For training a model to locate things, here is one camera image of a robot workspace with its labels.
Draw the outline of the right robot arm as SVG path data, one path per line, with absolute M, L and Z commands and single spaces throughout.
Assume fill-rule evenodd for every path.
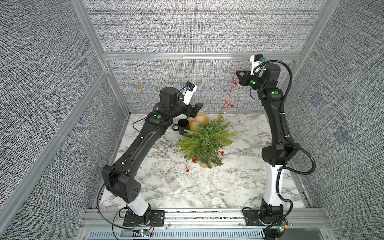
M 287 165 L 298 149 L 290 143 L 292 138 L 288 132 L 283 130 L 288 128 L 288 124 L 284 111 L 280 109 L 284 93 L 277 87 L 281 68 L 269 63 L 261 69 L 261 76 L 251 71 L 237 71 L 236 75 L 240 85 L 250 86 L 258 92 L 271 128 L 272 143 L 262 149 L 262 158 L 267 166 L 267 184 L 259 210 L 259 221 L 269 226 L 281 221 L 284 215 L 283 200 L 280 198 L 284 175 L 281 168 Z

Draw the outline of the small green christmas tree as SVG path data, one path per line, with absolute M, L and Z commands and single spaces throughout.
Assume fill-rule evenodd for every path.
M 230 122 L 218 115 L 210 123 L 186 131 L 176 146 L 178 152 L 184 153 L 186 160 L 196 160 L 205 164 L 208 168 L 222 166 L 223 148 L 233 143 L 233 138 L 238 134 L 230 130 Z

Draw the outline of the red string lights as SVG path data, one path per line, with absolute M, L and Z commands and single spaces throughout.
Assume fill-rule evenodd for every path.
M 232 108 L 234 106 L 231 102 L 231 96 L 232 96 L 233 90 L 236 88 L 236 86 L 238 84 L 239 84 L 239 80 L 237 77 L 235 77 L 233 80 L 232 86 L 230 88 L 229 94 L 228 94 L 226 101 L 224 103 L 224 106 L 222 107 L 221 111 L 219 112 L 219 115 L 223 115 L 227 108 Z M 177 163 L 173 164 L 172 166 L 170 166 L 170 168 L 168 169 L 168 171 L 166 173 L 166 181 L 168 181 L 168 179 L 170 179 L 170 173 L 172 172 L 172 170 L 174 170 L 178 166 L 184 166 L 186 168 L 186 172 L 188 173 L 190 171 L 190 169 L 188 167 L 188 161 L 191 161 L 193 163 L 197 162 L 196 160 L 185 160 L 184 162 L 177 162 Z

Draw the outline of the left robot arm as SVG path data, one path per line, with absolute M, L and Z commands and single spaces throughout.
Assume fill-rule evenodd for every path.
M 121 198 L 139 224 L 150 220 L 151 205 L 141 196 L 141 184 L 135 180 L 137 171 L 153 145 L 173 124 L 174 118 L 185 115 L 196 117 L 203 104 L 190 103 L 198 87 L 190 82 L 178 90 L 160 90 L 160 100 L 145 117 L 144 125 L 128 150 L 112 165 L 105 165 L 102 176 L 106 190 Z

